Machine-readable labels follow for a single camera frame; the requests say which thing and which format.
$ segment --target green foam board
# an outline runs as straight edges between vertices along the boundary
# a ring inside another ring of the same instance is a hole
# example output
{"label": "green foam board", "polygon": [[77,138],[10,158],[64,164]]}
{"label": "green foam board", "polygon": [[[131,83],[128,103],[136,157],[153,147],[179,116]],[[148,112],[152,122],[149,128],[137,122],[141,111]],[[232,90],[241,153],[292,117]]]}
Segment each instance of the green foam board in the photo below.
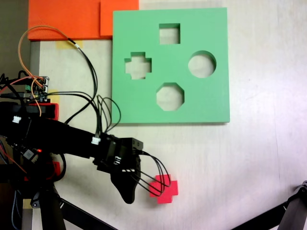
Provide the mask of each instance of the green foam board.
{"label": "green foam board", "polygon": [[[112,99],[122,112],[121,123],[229,122],[227,9],[115,11],[113,20]],[[179,44],[160,44],[159,29],[179,27]],[[195,54],[207,54],[215,71],[197,78],[188,69]],[[135,54],[152,62],[145,79],[132,80],[125,63]],[[184,103],[164,111],[156,94],[176,84]],[[112,107],[113,121],[119,117]]]}

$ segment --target black tripod leg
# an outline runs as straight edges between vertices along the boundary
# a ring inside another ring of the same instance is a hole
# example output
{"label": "black tripod leg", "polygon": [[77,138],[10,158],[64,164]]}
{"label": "black tripod leg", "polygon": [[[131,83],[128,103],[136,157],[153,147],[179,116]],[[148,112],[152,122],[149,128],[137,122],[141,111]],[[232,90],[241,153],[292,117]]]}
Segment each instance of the black tripod leg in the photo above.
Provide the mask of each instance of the black tripod leg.
{"label": "black tripod leg", "polygon": [[65,220],[83,230],[117,230],[64,199],[61,210]]}
{"label": "black tripod leg", "polygon": [[278,230],[303,230],[307,217],[307,206],[302,197],[292,200],[283,216]]}
{"label": "black tripod leg", "polygon": [[66,230],[59,199],[52,191],[42,191],[39,196],[43,230]]}
{"label": "black tripod leg", "polygon": [[280,224],[287,202],[241,224],[232,230],[270,230]]}

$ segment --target orange wire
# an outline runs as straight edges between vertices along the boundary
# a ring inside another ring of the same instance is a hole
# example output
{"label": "orange wire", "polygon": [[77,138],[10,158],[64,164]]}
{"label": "orange wire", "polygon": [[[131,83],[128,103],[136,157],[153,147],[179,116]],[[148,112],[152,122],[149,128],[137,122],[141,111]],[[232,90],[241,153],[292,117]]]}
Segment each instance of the orange wire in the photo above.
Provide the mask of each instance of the orange wire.
{"label": "orange wire", "polygon": [[[32,84],[31,84],[31,93],[32,93],[33,98],[35,98],[34,93],[33,93],[33,85],[34,85],[34,82],[35,82],[35,81],[36,81],[36,79],[34,79],[33,82],[32,82]],[[38,106],[38,109],[39,109],[39,116],[42,116],[42,109],[41,109],[41,107],[39,106],[37,100],[35,100],[35,102],[36,102],[36,104],[37,104],[37,106]]]}
{"label": "orange wire", "polygon": [[19,40],[19,44],[18,44],[18,57],[19,57],[19,61],[20,61],[20,64],[21,66],[23,67],[23,69],[30,75],[30,76],[33,76],[33,74],[27,69],[27,67],[24,65],[24,62],[21,58],[21,44],[22,44],[22,41],[24,39],[24,37],[27,35],[28,32],[30,32],[31,30],[33,29],[37,29],[37,28],[48,28],[48,29],[53,29],[53,30],[56,30],[58,31],[60,34],[62,34],[64,37],[66,37],[68,39],[68,37],[66,36],[66,34],[64,34],[61,30],[53,27],[53,26],[49,26],[49,25],[37,25],[37,26],[33,26],[31,27],[30,29],[28,29],[26,32],[24,32],[24,34],[21,36],[20,40]]}
{"label": "orange wire", "polygon": [[[17,164],[16,161],[14,161],[13,158],[11,158],[8,154],[6,154],[6,152],[4,151],[4,149],[2,148],[2,146],[0,145],[0,150],[2,150],[2,152],[4,153],[4,155],[9,158],[13,163]],[[21,167],[19,164],[17,164],[17,166],[22,170],[24,171],[25,174],[27,174],[27,172],[23,169],[23,167]]]}
{"label": "orange wire", "polygon": [[[19,44],[18,44],[18,58],[19,58],[19,61],[20,61],[20,64],[21,66],[23,67],[23,69],[31,76],[31,78],[33,79],[33,82],[32,82],[32,85],[31,85],[31,93],[32,93],[32,96],[33,98],[35,98],[34,96],[34,93],[33,93],[33,84],[37,84],[40,88],[43,87],[42,84],[40,84],[36,79],[37,78],[40,78],[40,79],[43,79],[42,77],[38,77],[38,76],[34,76],[30,70],[27,69],[27,67],[24,65],[24,62],[23,62],[23,59],[21,57],[21,44],[23,42],[23,39],[24,37],[27,35],[27,33],[33,29],[37,29],[37,28],[47,28],[47,29],[53,29],[53,30],[56,30],[58,31],[60,34],[62,34],[64,37],[66,37],[68,39],[68,37],[59,29],[53,27],[53,26],[49,26],[49,25],[37,25],[37,26],[33,26],[31,27],[30,29],[28,29],[26,32],[24,32],[24,34],[21,36],[20,40],[19,40]],[[38,106],[38,109],[39,109],[39,116],[42,115],[42,109],[39,105],[39,103],[37,102],[37,100],[35,100],[37,106]]]}
{"label": "orange wire", "polygon": [[[28,77],[24,77],[24,78],[20,78],[16,81],[13,81],[10,85],[14,85],[15,83],[19,82],[19,81],[22,81],[24,79],[27,79],[27,78],[31,78],[31,76],[28,76]],[[0,90],[0,93],[2,93],[5,89],[7,88],[7,86],[5,86],[2,90]]]}

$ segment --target cable connector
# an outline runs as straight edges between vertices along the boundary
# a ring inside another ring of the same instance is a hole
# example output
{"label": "cable connector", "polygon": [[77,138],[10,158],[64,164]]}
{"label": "cable connector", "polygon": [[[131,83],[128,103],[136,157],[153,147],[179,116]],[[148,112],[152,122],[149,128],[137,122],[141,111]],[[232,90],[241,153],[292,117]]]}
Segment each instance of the cable connector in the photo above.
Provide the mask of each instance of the cable connector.
{"label": "cable connector", "polygon": [[99,145],[99,142],[101,141],[101,139],[100,138],[96,138],[96,137],[93,137],[92,138],[92,144],[93,145]]}
{"label": "cable connector", "polygon": [[19,122],[21,121],[21,117],[19,116],[14,116],[13,118],[13,122],[19,124]]}

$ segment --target black cable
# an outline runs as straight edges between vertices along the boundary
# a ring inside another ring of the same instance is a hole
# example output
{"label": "black cable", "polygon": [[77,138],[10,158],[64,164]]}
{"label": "black cable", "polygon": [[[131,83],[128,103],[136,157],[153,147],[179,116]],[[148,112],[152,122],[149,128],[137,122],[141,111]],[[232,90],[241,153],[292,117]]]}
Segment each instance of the black cable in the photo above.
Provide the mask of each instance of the black cable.
{"label": "black cable", "polygon": [[[1,147],[3,148],[3,150],[6,151],[6,150],[5,150],[5,147],[4,147],[4,145],[3,145],[3,143],[2,143],[1,140],[0,140],[0,145],[1,145]],[[0,158],[4,161],[5,164],[9,164],[9,161],[8,161],[7,159],[5,159],[5,157],[2,155],[1,152],[0,152]]]}
{"label": "black cable", "polygon": [[97,104],[98,104],[98,110],[100,111],[99,114],[100,114],[101,119],[102,119],[102,113],[104,113],[104,117],[105,117],[105,120],[106,120],[106,130],[107,130],[108,127],[109,127],[109,124],[108,124],[108,121],[107,121],[105,110],[103,109],[102,102],[99,100],[98,96],[97,96]]}
{"label": "black cable", "polygon": [[12,221],[12,226],[16,229],[16,230],[19,230],[19,228],[17,228],[15,226],[15,223],[14,223],[14,210],[15,210],[15,203],[16,203],[16,191],[15,191],[15,195],[14,195],[14,202],[13,202],[13,207],[12,207],[12,215],[11,215],[11,221]]}
{"label": "black cable", "polygon": [[6,87],[6,86],[12,91],[12,93],[14,93],[14,95],[16,96],[16,98],[20,101],[20,104],[21,104],[21,105],[24,105],[24,100],[23,100],[23,98],[21,98],[21,97],[19,96],[19,93],[14,89],[14,87],[12,87],[9,83],[5,83],[5,86],[4,86],[4,87]]}
{"label": "black cable", "polygon": [[16,80],[20,79],[22,73],[23,73],[26,77],[29,76],[25,71],[21,70],[21,71],[19,71],[19,73],[18,73],[18,78],[9,80],[9,78],[8,78],[8,77],[5,77],[5,74],[3,73],[3,74],[1,75],[1,77],[0,77],[0,85],[4,85],[5,83],[11,84],[13,81],[16,81]]}
{"label": "black cable", "polygon": [[[89,68],[90,68],[90,71],[91,71],[91,74],[92,74],[92,78],[93,78],[93,82],[94,82],[94,94],[93,94],[93,97],[92,97],[92,101],[94,100],[94,98],[96,97],[96,94],[97,94],[97,91],[98,91],[98,77],[97,77],[97,74],[96,74],[96,71],[91,63],[91,61],[88,59],[87,55],[80,49],[80,52],[82,53],[82,55],[84,56]],[[79,113],[81,113],[83,110],[85,110],[88,106],[90,105],[90,103],[87,103],[84,107],[82,107],[78,112],[76,112],[74,115],[72,115],[70,118],[68,118],[64,123],[65,124],[68,124],[76,115],[78,115]]]}
{"label": "black cable", "polygon": [[[136,153],[136,154],[138,154],[138,155],[149,156],[149,157],[151,157],[151,158],[154,160],[154,162],[155,162],[156,165],[157,165],[158,171],[159,171],[160,181],[158,181],[158,180],[156,180],[155,178],[151,177],[150,175],[148,175],[148,174],[142,172],[141,170],[138,170],[138,169],[137,169],[137,171],[139,171],[140,173],[142,173],[142,174],[148,176],[148,177],[151,178],[152,180],[158,182],[158,183],[160,184],[160,186],[161,186],[161,187],[160,187],[160,188],[161,188],[160,192],[161,192],[161,194],[162,194],[162,193],[165,191],[165,187],[170,187],[170,186],[171,186],[171,179],[170,179],[170,176],[169,176],[169,174],[168,174],[168,171],[167,171],[166,167],[163,165],[163,163],[162,163],[158,158],[156,158],[156,157],[150,155],[149,153],[147,153],[147,152],[145,152],[145,151],[142,151],[142,150],[135,150],[134,153]],[[164,179],[164,176],[163,176],[163,169],[162,169],[162,167],[164,168],[165,173],[166,173],[167,176],[168,176],[169,184],[165,184],[165,179]],[[150,190],[148,190],[148,189],[146,189],[146,190],[149,191],[151,194],[154,194],[155,196],[159,196],[159,195],[153,193],[152,191],[150,191]]]}
{"label": "black cable", "polygon": [[108,130],[106,131],[106,133],[107,133],[107,132],[109,132],[110,130],[112,130],[113,128],[115,128],[115,127],[120,123],[120,120],[121,120],[121,111],[120,111],[120,108],[119,108],[118,104],[117,104],[112,98],[105,97],[104,99],[109,99],[111,102],[113,102],[114,105],[117,107],[118,112],[119,112],[119,119],[118,119],[117,123],[116,123],[115,125],[113,125],[113,127],[111,127],[110,129],[108,129]]}
{"label": "black cable", "polygon": [[156,187],[152,186],[151,184],[149,184],[147,181],[145,181],[144,179],[142,179],[140,176],[138,176],[135,172],[133,172],[130,169],[126,169],[126,171],[129,171],[130,173],[133,173],[133,175],[135,175],[137,178],[139,178],[141,181],[143,181],[145,184],[147,184],[148,186],[150,186],[151,188],[153,188],[154,190],[158,191],[160,193],[160,195],[162,195],[163,191],[157,189]]}
{"label": "black cable", "polygon": [[157,196],[157,197],[161,196],[161,194],[158,195],[158,194],[155,194],[154,192],[150,191],[148,188],[146,188],[144,185],[142,185],[137,179],[135,179],[131,174],[130,174],[130,176],[131,176],[131,178],[132,178],[136,183],[138,183],[141,187],[143,187],[144,189],[146,189],[146,190],[147,190],[148,192],[150,192],[151,194],[153,194],[153,195],[155,195],[155,196]]}

